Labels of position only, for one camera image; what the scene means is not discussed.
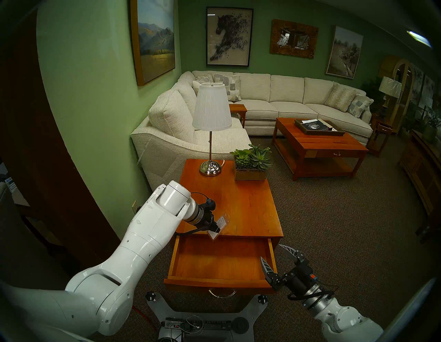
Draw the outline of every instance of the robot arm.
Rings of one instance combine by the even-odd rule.
[[[300,301],[315,319],[321,321],[321,330],[328,342],[371,342],[380,337],[383,329],[378,324],[351,306],[340,306],[333,297],[334,291],[319,284],[303,253],[289,246],[279,246],[294,261],[295,267],[281,276],[261,258],[265,279],[276,291],[288,287],[291,290],[288,299]]]
[[[213,200],[197,204],[190,192],[171,181],[160,185],[133,217],[114,253],[76,274],[65,291],[2,287],[27,319],[81,336],[116,333],[133,305],[133,292],[151,260],[166,246],[182,220],[198,230],[216,231]]]

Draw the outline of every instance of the green wall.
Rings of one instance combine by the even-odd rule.
[[[250,66],[248,68],[206,66],[206,6],[254,9]],[[318,27],[315,57],[309,59],[270,54],[269,43],[273,19],[289,20]],[[325,75],[335,25],[364,36],[360,60],[353,80]],[[384,56],[398,55],[409,59],[432,79],[437,79],[437,74],[427,67],[420,57],[390,34],[349,12],[313,0],[181,0],[179,4],[179,31],[181,33],[183,72],[214,69],[268,73],[329,79],[353,87],[360,87],[366,80],[377,76]]]
[[[150,189],[130,133],[181,75],[175,0],[176,68],[136,85],[127,0],[49,0],[38,9],[37,47],[52,113],[81,177],[123,237]]]

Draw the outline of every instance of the ceiling light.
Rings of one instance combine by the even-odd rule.
[[[423,43],[424,45],[427,45],[428,47],[432,48],[432,45],[430,45],[427,38],[424,38],[423,36],[420,36],[418,33],[407,31],[416,41]]]

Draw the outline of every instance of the framed artwork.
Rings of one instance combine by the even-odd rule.
[[[273,19],[270,53],[314,58],[318,27]]]
[[[130,0],[136,82],[143,86],[175,68],[174,0]]]
[[[253,9],[207,7],[207,65],[250,65]]]
[[[361,34],[336,26],[326,74],[353,79],[362,43]]]
[[[432,99],[434,97],[434,91],[435,91],[435,82],[432,81],[429,76],[424,75],[421,98],[418,104],[419,108],[424,108],[424,106],[428,106],[432,108]]]
[[[414,64],[412,64],[412,66],[414,69],[415,80],[412,86],[411,102],[415,105],[418,105],[421,94],[422,81],[424,79],[424,73],[420,68],[416,67]]]

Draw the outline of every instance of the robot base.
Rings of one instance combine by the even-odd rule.
[[[161,326],[158,334],[158,341],[162,338],[170,339],[172,336],[177,342],[182,341],[222,341],[222,342],[254,342],[253,326],[256,319],[268,306],[268,298],[265,295],[255,295],[248,305],[237,313],[194,313],[177,312],[172,310],[160,293],[148,292],[146,294],[147,304],[150,306],[160,323],[167,320],[165,326]],[[194,316],[202,318],[204,328],[195,333],[185,335],[182,340],[180,328],[170,328],[170,319],[185,321],[194,319]]]

